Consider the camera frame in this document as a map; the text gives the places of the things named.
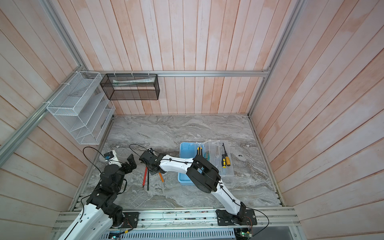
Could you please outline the red handled hex key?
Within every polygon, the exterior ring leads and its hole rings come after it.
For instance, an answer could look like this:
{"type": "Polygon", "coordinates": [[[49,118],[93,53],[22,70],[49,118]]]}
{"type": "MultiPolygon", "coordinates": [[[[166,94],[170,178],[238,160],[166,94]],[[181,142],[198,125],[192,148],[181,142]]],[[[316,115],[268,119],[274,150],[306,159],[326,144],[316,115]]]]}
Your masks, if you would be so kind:
{"type": "Polygon", "coordinates": [[[145,173],[144,173],[144,177],[143,177],[142,188],[145,187],[146,180],[147,180],[147,174],[148,174],[148,167],[145,168],[145,173]]]}

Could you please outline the orange handled hex key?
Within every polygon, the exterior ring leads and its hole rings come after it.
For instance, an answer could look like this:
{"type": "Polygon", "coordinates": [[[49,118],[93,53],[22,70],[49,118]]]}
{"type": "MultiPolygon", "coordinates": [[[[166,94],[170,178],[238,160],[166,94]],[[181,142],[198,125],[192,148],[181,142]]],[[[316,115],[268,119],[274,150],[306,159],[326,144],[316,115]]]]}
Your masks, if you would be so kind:
{"type": "Polygon", "coordinates": [[[161,178],[162,183],[164,184],[165,181],[164,181],[163,175],[162,175],[161,173],[159,173],[159,176],[160,176],[160,178],[161,178]]]}

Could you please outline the blue translucent plastic toolbox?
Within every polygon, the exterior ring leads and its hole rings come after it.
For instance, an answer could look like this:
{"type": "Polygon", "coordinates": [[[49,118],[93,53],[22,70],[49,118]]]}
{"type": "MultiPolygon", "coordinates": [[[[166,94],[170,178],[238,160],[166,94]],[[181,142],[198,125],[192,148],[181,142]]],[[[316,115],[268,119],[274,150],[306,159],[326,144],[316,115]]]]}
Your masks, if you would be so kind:
{"type": "Polygon", "coordinates": [[[180,158],[193,158],[197,155],[198,150],[207,161],[219,170],[219,175],[226,184],[234,180],[234,165],[231,160],[231,152],[227,141],[208,140],[203,143],[183,142],[180,144],[180,158]]]}

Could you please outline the short yellow black screwdriver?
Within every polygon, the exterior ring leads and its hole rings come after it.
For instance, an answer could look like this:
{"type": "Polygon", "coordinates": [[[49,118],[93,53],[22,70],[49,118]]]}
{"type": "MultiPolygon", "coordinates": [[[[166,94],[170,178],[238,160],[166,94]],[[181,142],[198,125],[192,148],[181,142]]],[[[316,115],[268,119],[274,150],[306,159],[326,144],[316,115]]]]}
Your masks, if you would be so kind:
{"type": "Polygon", "coordinates": [[[226,154],[222,154],[222,167],[223,168],[227,167],[227,156],[226,156],[226,154]]]}

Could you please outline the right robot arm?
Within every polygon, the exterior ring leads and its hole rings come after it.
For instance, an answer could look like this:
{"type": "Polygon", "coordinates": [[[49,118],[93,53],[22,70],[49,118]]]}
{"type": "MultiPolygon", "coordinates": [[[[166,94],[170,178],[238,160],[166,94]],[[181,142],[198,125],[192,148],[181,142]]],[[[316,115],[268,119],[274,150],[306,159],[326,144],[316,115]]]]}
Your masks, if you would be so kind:
{"type": "Polygon", "coordinates": [[[199,190],[217,198],[230,216],[239,221],[244,219],[246,205],[230,193],[219,170],[203,156],[181,159],[166,154],[155,155],[148,149],[142,153],[140,161],[146,164],[151,175],[167,172],[187,175],[199,190]]]}

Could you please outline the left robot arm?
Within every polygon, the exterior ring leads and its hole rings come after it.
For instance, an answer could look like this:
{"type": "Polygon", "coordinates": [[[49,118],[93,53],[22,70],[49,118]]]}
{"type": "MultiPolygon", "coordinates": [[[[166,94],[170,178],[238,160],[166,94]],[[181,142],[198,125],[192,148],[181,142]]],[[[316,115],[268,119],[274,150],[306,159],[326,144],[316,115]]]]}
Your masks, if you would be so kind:
{"type": "Polygon", "coordinates": [[[61,240],[97,240],[110,228],[128,227],[131,231],[138,225],[139,213],[125,215],[123,208],[114,203],[117,196],[126,190],[125,175],[136,169],[134,155],[130,155],[125,163],[114,160],[110,153],[104,171],[100,174],[100,182],[95,187],[82,212],[60,236],[61,240]]]}

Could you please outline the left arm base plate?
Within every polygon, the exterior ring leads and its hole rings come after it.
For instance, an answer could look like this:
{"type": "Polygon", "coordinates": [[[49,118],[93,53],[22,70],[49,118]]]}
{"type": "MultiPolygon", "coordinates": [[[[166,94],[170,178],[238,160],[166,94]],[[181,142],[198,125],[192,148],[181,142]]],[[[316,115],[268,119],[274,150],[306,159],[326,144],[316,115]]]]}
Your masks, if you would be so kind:
{"type": "Polygon", "coordinates": [[[138,225],[139,212],[119,212],[112,217],[112,228],[128,228],[134,229],[138,225]]]}

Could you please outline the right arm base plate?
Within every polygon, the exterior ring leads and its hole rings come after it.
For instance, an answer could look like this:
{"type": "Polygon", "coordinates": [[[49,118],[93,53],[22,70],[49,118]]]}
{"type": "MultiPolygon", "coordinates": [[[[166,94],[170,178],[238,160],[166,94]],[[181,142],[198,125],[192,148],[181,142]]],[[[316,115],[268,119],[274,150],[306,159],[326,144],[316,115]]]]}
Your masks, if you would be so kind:
{"type": "Polygon", "coordinates": [[[254,210],[246,209],[243,216],[229,214],[226,210],[216,210],[219,226],[256,226],[258,224],[254,210]]]}

